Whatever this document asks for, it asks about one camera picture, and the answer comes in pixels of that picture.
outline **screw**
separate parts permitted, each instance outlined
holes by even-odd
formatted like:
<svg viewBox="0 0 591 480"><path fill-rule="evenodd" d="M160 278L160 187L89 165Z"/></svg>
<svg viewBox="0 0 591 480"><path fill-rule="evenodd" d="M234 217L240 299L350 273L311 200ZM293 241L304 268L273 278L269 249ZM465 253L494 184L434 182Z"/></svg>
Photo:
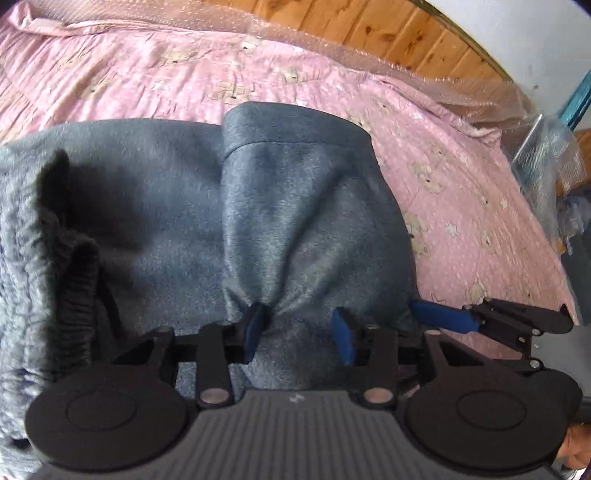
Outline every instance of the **screw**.
<svg viewBox="0 0 591 480"><path fill-rule="evenodd" d="M370 403L387 403L394 398L394 394L387 388L374 387L363 392L363 397Z"/></svg>
<svg viewBox="0 0 591 480"><path fill-rule="evenodd" d="M210 405L218 405L228 400L228 398L230 398L230 394L224 388L208 388L201 392L200 397L201 401L205 403L209 403Z"/></svg>

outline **wooden headboard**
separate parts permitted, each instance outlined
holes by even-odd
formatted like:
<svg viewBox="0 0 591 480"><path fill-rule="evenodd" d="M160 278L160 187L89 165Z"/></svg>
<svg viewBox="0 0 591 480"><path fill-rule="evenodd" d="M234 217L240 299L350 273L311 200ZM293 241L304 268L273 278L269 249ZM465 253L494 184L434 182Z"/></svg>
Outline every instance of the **wooden headboard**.
<svg viewBox="0 0 591 480"><path fill-rule="evenodd" d="M509 79L476 42L424 0L209 2L364 50L424 77Z"/></svg>

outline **crumpled cloth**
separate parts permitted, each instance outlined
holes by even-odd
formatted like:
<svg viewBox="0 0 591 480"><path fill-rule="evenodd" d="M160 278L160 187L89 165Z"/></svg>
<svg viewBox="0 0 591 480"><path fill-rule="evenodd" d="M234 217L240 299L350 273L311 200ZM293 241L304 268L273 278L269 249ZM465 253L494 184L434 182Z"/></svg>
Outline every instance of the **crumpled cloth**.
<svg viewBox="0 0 591 480"><path fill-rule="evenodd" d="M232 371L238 394L343 387L336 307L417 327L402 213L370 136L344 119L245 103L221 126L68 124L1 148L0 166L0 333L12 344L0 354L0 472L23 478L36 465L19 442L26 406L91 360L92 322L105 323L92 315L98 248L129 335L161 325L195 333L255 301L271 308L254 361ZM192 374L181 371L185 395Z"/></svg>

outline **cartoon bear print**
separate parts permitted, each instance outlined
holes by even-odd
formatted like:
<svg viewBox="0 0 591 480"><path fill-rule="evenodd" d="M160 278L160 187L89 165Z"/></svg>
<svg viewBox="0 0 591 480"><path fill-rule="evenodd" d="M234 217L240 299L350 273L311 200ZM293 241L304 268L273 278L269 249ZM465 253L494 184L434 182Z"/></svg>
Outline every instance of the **cartoon bear print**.
<svg viewBox="0 0 591 480"><path fill-rule="evenodd" d="M349 122L363 128L367 133L371 133L369 121L364 116L349 112Z"/></svg>
<svg viewBox="0 0 591 480"><path fill-rule="evenodd" d="M428 163L413 162L409 165L409 168L429 193L438 194L445 189L443 185L433 178L433 169Z"/></svg>
<svg viewBox="0 0 591 480"><path fill-rule="evenodd" d="M477 278L476 281L470 286L470 288L466 290L466 302L469 304L482 303L485 297L486 289L484 285L480 282L480 279Z"/></svg>
<svg viewBox="0 0 591 480"><path fill-rule="evenodd" d="M246 38L240 42L240 50L247 55L252 55L261 43L261 38L247 35Z"/></svg>
<svg viewBox="0 0 591 480"><path fill-rule="evenodd" d="M296 85L303 81L301 74L295 67L281 67L275 69L275 72L281 75L288 85Z"/></svg>
<svg viewBox="0 0 591 480"><path fill-rule="evenodd" d="M230 82L218 82L217 88L213 89L209 98L211 100L222 100L226 105L240 105L255 96L253 90L244 88Z"/></svg>
<svg viewBox="0 0 591 480"><path fill-rule="evenodd" d="M195 55L195 52L191 50L167 50L162 55L163 64L162 66L175 65L178 63L184 63L191 60Z"/></svg>
<svg viewBox="0 0 591 480"><path fill-rule="evenodd" d="M499 242L492 230L484 229L478 240L479 245L491 255L498 255L500 252Z"/></svg>
<svg viewBox="0 0 591 480"><path fill-rule="evenodd" d="M421 216L406 212L404 214L404 224L410 235L410 243L415 255L429 257L431 252L424 240L423 232L428 231L427 222Z"/></svg>
<svg viewBox="0 0 591 480"><path fill-rule="evenodd" d="M95 97L102 95L102 93L111 85L111 82L105 78L93 79L88 86L82 90L79 95L81 100L91 100Z"/></svg>

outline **black round base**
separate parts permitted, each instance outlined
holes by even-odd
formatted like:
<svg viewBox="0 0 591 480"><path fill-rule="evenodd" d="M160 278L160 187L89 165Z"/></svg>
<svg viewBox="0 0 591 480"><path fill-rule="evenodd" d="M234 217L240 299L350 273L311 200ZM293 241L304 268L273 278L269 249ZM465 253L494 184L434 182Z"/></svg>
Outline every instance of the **black round base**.
<svg viewBox="0 0 591 480"><path fill-rule="evenodd" d="M430 453L479 472L521 471L556 454L567 427L555 400L503 368L450 368L408 403L406 424Z"/></svg>
<svg viewBox="0 0 591 480"><path fill-rule="evenodd" d="M102 365L39 396L25 428L42 461L73 471L109 472L168 449L187 419L182 396L148 368Z"/></svg>

